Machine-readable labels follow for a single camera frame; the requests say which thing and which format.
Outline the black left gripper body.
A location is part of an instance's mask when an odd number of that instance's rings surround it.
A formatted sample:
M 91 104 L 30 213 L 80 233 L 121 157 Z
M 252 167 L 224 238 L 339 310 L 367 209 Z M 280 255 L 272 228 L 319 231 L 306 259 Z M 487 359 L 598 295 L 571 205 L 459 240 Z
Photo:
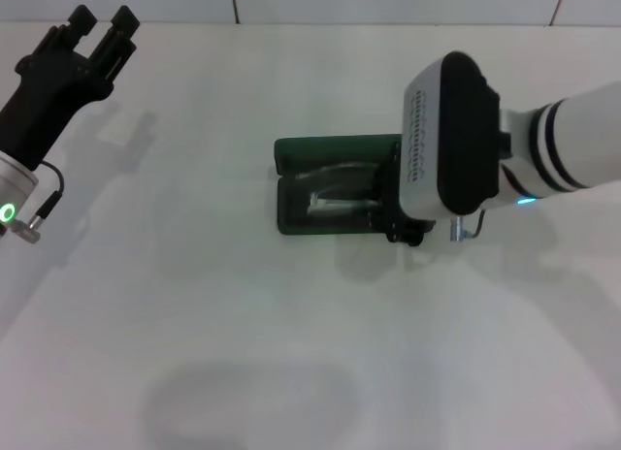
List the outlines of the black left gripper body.
M 81 108 L 111 95 L 115 66 L 50 51 L 23 57 L 16 72 L 20 83 L 1 110 L 1 151 L 34 171 Z

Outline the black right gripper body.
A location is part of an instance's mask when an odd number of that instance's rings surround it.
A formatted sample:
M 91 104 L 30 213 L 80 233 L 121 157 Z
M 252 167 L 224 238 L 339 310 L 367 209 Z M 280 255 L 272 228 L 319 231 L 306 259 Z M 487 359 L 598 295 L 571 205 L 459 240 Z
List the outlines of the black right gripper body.
M 390 242 L 418 247 L 435 226 L 435 221 L 409 217 L 400 204 L 401 143 L 392 144 L 388 159 L 377 169 L 373 190 L 377 207 L 370 212 L 371 227 Z

